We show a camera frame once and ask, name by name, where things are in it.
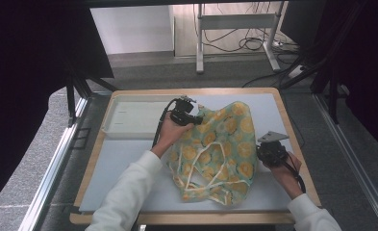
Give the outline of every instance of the long sleeve shirt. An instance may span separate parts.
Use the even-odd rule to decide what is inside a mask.
[[[145,151],[119,176],[101,207],[93,214],[87,231],[131,230],[161,168],[161,160],[151,151]],[[306,194],[296,197],[288,208],[295,218],[294,227],[298,231],[341,230],[327,210],[317,208]]]

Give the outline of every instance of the cloth bag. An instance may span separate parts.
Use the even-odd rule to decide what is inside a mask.
[[[212,111],[199,106],[200,125],[171,148],[167,165],[184,201],[242,202],[257,169],[255,129],[249,107],[234,102]]]

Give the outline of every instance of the table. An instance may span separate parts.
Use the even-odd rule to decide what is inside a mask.
[[[277,89],[274,88],[249,88],[249,89],[184,89],[184,90],[122,90],[115,91],[112,97],[119,95],[134,94],[186,94],[186,95],[207,95],[207,94],[262,94],[271,93],[275,99],[276,106],[283,120],[287,134],[290,136],[290,145],[294,155],[302,162],[300,169],[303,175],[307,194],[315,205],[320,206],[320,201],[315,190],[315,185],[306,166],[302,152],[296,140],[290,125],[285,106]],[[94,172],[97,163],[105,133],[100,131],[95,141],[95,145],[90,156],[88,167],[84,175],[80,190],[74,202],[75,207],[79,207],[83,200],[84,193]],[[88,224],[91,222],[91,214],[72,213],[70,220],[76,224]],[[241,212],[241,213],[156,213],[140,214],[138,224],[276,224],[276,223],[294,223],[293,217],[289,211],[273,212]]]

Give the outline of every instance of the plastic tray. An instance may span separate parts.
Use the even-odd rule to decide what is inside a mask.
[[[150,140],[167,104],[181,95],[119,95],[110,102],[102,130],[112,139]]]

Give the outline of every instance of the white wall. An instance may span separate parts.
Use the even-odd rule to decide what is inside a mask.
[[[108,55],[173,50],[169,6],[91,9]]]

